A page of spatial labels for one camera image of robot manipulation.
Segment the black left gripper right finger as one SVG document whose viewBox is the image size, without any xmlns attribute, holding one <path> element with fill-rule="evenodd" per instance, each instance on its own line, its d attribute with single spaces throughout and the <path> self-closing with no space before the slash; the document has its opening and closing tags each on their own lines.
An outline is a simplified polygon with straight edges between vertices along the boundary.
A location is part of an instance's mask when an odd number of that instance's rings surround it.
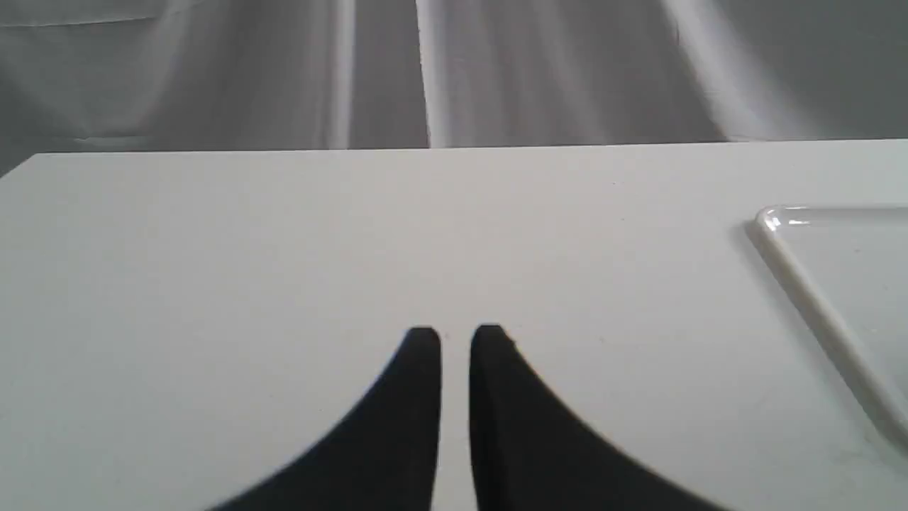
<svg viewBox="0 0 908 511">
<path fill-rule="evenodd" d="M 480 510 L 714 510 L 577 418 L 497 324 L 470 347 L 470 453 Z"/>
</svg>

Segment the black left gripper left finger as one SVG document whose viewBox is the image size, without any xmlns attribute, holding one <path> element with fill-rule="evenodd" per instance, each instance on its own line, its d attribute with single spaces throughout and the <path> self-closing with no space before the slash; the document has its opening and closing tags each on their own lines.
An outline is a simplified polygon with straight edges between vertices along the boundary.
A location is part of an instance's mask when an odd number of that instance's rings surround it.
<svg viewBox="0 0 908 511">
<path fill-rule="evenodd" d="M 440 443 L 441 340 L 405 334 L 351 411 L 285 468 L 221 510 L 428 510 Z"/>
</svg>

